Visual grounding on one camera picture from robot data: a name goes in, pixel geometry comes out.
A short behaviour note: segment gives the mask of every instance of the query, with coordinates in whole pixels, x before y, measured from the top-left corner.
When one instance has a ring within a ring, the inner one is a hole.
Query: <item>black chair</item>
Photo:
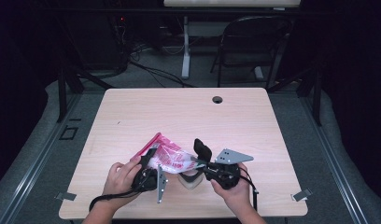
[[[265,89],[268,88],[275,56],[281,40],[289,34],[291,21],[284,17],[243,17],[232,21],[225,28],[219,44],[218,54],[211,67],[213,72],[219,65],[218,87],[223,67],[269,66]]]

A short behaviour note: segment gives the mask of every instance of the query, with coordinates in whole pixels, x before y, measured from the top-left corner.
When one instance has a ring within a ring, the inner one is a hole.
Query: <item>transparent plastic bag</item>
[[[158,165],[160,164],[165,172],[178,174],[204,166],[203,164],[198,163],[193,155],[177,146],[161,133],[156,133],[156,135],[134,156],[143,156],[147,154],[149,148],[155,143],[158,143],[159,147],[150,159],[148,167],[158,169]]]

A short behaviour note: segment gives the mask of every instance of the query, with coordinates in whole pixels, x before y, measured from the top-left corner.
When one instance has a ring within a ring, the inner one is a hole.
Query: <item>chair backrest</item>
[[[255,42],[270,49],[278,40],[288,34],[291,28],[291,21],[285,17],[242,17],[226,26],[221,44],[224,44],[225,41],[253,38]]]

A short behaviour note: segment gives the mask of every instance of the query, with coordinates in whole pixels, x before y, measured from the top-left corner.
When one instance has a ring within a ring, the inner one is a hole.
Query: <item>hand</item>
[[[238,163],[241,169],[240,175],[247,177],[246,166],[243,163]],[[237,185],[231,189],[223,189],[220,184],[214,180],[210,180],[214,191],[223,198],[226,205],[237,216],[241,223],[265,223],[263,218],[252,207],[249,200],[249,184],[246,180],[240,178]]]
[[[106,178],[106,184],[104,185],[103,195],[106,194],[119,194],[131,190],[135,175],[141,169],[141,164],[138,164],[141,157],[134,157],[126,164],[117,162],[109,169],[108,177]],[[129,198],[115,198],[108,203],[111,209],[115,212],[134,200],[139,194]]]

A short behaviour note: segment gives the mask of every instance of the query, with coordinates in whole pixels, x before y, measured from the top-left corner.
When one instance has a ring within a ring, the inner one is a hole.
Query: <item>gray carpet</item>
[[[138,56],[140,57],[139,63],[162,69],[180,77],[182,53],[171,55],[165,52],[147,50]],[[201,50],[198,51],[197,48],[193,48],[192,56],[190,79],[186,82],[197,87],[215,87],[216,73],[209,73],[214,55],[205,54]],[[225,77],[227,80],[231,78],[229,73],[225,74],[228,74]],[[249,77],[249,72],[244,71],[244,76]],[[119,88],[180,87],[172,81],[160,77],[156,78],[160,83],[147,72],[129,65],[123,74],[104,78],[104,81]],[[27,175],[33,162],[40,157],[41,151],[49,147],[51,151],[45,155],[47,160],[41,165],[42,171],[36,174],[36,182],[30,184],[30,191],[25,193],[27,197],[21,202],[20,209],[12,211],[14,214],[10,216],[9,222],[69,223],[68,220],[61,220],[58,217],[61,201],[54,197],[57,192],[67,190],[104,94],[100,87],[90,81],[82,81],[87,90],[82,95],[68,93],[68,96],[72,97],[70,102],[73,109],[59,126],[55,123],[59,108],[57,83],[47,87],[49,104],[43,118],[35,127],[29,141],[0,183],[0,219],[2,215],[7,214],[7,208],[11,205],[13,194],[16,192],[16,188],[22,184],[21,180],[24,175]],[[260,85],[262,84],[251,83],[223,85],[223,87]],[[312,120],[307,116],[309,111],[304,108],[303,102],[308,102],[308,99],[299,99],[293,91],[293,86],[296,87],[296,84],[289,86],[280,93],[272,93],[269,97],[301,188],[310,188],[314,194],[307,200],[308,214],[304,217],[291,217],[288,223],[353,223],[354,219],[349,213],[342,192],[339,190],[332,176],[332,170],[327,165],[322,153],[323,146],[315,132]],[[381,201],[365,185],[356,167],[346,155],[332,113],[330,99],[325,94],[322,96],[321,120],[323,123],[321,129],[329,138],[332,149],[343,168],[348,183],[354,190],[355,197],[360,203],[360,208],[366,219],[369,223],[381,223]],[[60,140],[65,127],[78,128],[73,140]],[[267,217],[266,220],[268,223],[284,223],[284,218]]]

